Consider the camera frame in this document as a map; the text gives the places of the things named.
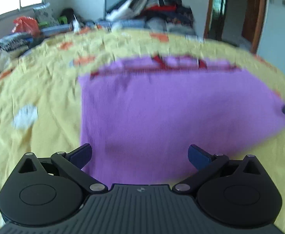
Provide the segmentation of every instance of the pile of clothes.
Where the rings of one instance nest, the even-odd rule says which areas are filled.
[[[120,0],[106,12],[106,24],[112,29],[128,26],[127,20],[131,26],[139,20],[139,28],[143,21],[143,28],[196,35],[192,10],[184,7],[182,0]]]

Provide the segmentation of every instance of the gray cushion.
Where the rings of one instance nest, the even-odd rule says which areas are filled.
[[[39,23],[47,22],[50,26],[60,25],[59,21],[55,19],[50,3],[43,6],[33,8],[36,19]]]

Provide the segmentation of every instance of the blanket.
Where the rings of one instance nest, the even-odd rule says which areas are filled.
[[[46,39],[29,55],[13,60],[8,67],[12,72],[0,80],[0,189],[24,153],[50,157],[57,151],[70,152],[79,146],[81,88],[78,76],[121,58],[150,54],[191,54],[200,59],[229,60],[247,69],[285,100],[282,72],[225,43],[150,34],[146,30],[61,34]],[[14,120],[18,114],[28,118],[30,114],[30,125],[16,127]],[[285,232],[285,130],[232,158],[242,159],[245,154],[259,158],[279,189],[283,206],[276,225]]]

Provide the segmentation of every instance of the white spot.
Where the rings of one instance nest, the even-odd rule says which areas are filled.
[[[1,217],[1,226],[3,227],[5,224],[6,223],[5,223],[4,219],[3,219],[3,217]]]
[[[37,107],[34,105],[26,105],[22,107],[13,118],[12,125],[16,129],[28,129],[33,125],[37,118]]]

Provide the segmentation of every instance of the orange pattern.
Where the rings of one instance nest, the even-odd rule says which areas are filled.
[[[0,73],[0,80],[5,78],[6,76],[10,75],[13,72],[14,68],[11,68],[9,70],[3,71]]]
[[[281,93],[280,93],[279,91],[273,90],[273,92],[274,92],[279,98],[282,98],[282,97],[281,97]]]
[[[60,50],[68,50],[71,46],[73,46],[73,42],[63,42],[61,45],[60,45],[60,47],[59,47],[59,49]]]
[[[169,42],[169,38],[164,33],[150,33],[150,37],[158,39],[160,42]]]
[[[88,32],[90,32],[90,31],[91,31],[91,29],[86,26],[85,28],[83,28],[82,30],[80,30],[77,34],[78,34],[78,35],[81,35],[81,34],[88,33]]]
[[[271,65],[269,62],[265,61],[262,57],[258,56],[257,54],[254,54],[254,57],[258,61],[262,62],[266,67],[272,69],[274,72],[277,73],[277,69],[273,65]]]
[[[90,62],[93,62],[95,59],[96,59],[96,57],[93,56],[93,55],[79,57],[79,58],[73,60],[73,65],[75,67],[77,67],[77,66],[84,66],[84,65],[86,65],[86,64],[88,64]]]

